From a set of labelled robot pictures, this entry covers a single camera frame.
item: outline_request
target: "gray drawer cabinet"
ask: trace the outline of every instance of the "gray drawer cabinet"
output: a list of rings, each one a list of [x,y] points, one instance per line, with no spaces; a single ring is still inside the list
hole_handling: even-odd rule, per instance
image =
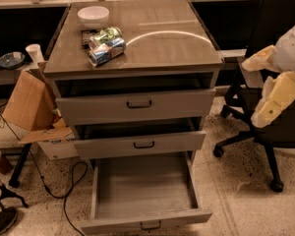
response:
[[[93,235],[208,221],[192,163],[221,56],[187,0],[105,1],[109,24],[131,44],[93,68],[77,12],[96,4],[72,6],[44,71],[78,154],[94,160],[90,218],[81,228]]]

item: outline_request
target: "chair wheel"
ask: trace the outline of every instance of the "chair wheel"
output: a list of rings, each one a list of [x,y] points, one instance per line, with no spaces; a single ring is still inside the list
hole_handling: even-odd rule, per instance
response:
[[[215,157],[222,157],[224,155],[223,147],[215,146],[213,154]]]
[[[230,115],[230,112],[225,107],[223,107],[219,115],[226,119]]]
[[[274,180],[272,180],[270,184],[270,188],[276,193],[281,193],[283,191],[283,186],[283,182],[276,182]]]

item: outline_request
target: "speckled floor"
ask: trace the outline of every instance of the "speckled floor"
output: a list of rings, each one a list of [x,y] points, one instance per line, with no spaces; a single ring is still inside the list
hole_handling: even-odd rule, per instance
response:
[[[247,129],[231,117],[222,119],[219,111],[223,98],[214,99],[210,115],[206,118],[207,132],[203,148],[194,162],[196,186],[201,205],[213,212],[207,223],[173,227],[152,231],[107,234],[118,236],[295,236],[295,149],[276,149],[277,162],[282,180],[283,193],[271,191],[270,170],[263,148],[252,140],[225,148],[225,155],[215,158],[212,150],[216,142]],[[16,139],[7,127],[0,128],[0,146],[14,144]],[[55,195],[63,195],[71,185],[70,169],[78,158],[48,160],[36,149],[33,157],[46,184]],[[9,156],[15,165],[17,157]],[[76,177],[83,172],[79,165]],[[50,197],[44,190],[34,161],[29,155],[22,171],[19,188],[8,185],[10,175],[1,175],[2,182],[12,191],[23,196],[29,204],[24,208],[17,199],[6,199],[3,204],[16,207],[17,222],[5,234],[9,236],[79,235],[66,220],[63,200]],[[92,169],[88,165],[86,177],[74,188],[67,201],[67,213],[72,223],[80,229],[80,223],[89,218]]]

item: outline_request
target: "drawer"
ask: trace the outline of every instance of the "drawer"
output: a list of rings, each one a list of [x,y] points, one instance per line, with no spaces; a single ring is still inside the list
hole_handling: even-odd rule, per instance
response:
[[[195,126],[197,121],[191,118],[89,125],[78,127],[84,133],[74,144],[81,158],[194,151],[202,147],[206,136]]]
[[[57,98],[67,125],[207,116],[214,88]]]
[[[168,71],[157,75],[136,76],[135,73],[111,78],[71,78],[54,80],[54,90],[58,97],[82,97],[91,95],[126,94],[133,92],[155,92],[186,89],[212,88],[213,72],[184,73]]]
[[[153,230],[207,222],[187,153],[99,159],[95,162],[87,235]]]

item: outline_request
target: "black office chair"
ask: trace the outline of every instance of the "black office chair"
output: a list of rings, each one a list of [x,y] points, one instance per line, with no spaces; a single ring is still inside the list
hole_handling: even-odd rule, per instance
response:
[[[295,0],[261,0],[256,24],[245,57],[250,57],[259,50],[276,44],[278,39],[288,30],[295,26]],[[280,179],[273,148],[295,148],[295,101],[271,124],[264,128],[256,128],[251,123],[251,115],[262,94],[262,84],[267,76],[276,77],[277,74],[262,70],[257,88],[253,88],[252,81],[245,75],[256,73],[242,73],[236,71],[233,84],[229,87],[224,98],[226,105],[223,106],[220,115],[226,118],[232,114],[249,126],[249,131],[240,132],[237,136],[222,141],[215,145],[213,154],[221,157],[224,154],[223,147],[238,143],[249,138],[265,148],[268,163],[270,165],[273,180],[270,187],[275,192],[283,191],[283,183]],[[243,112],[233,107],[241,107]]]

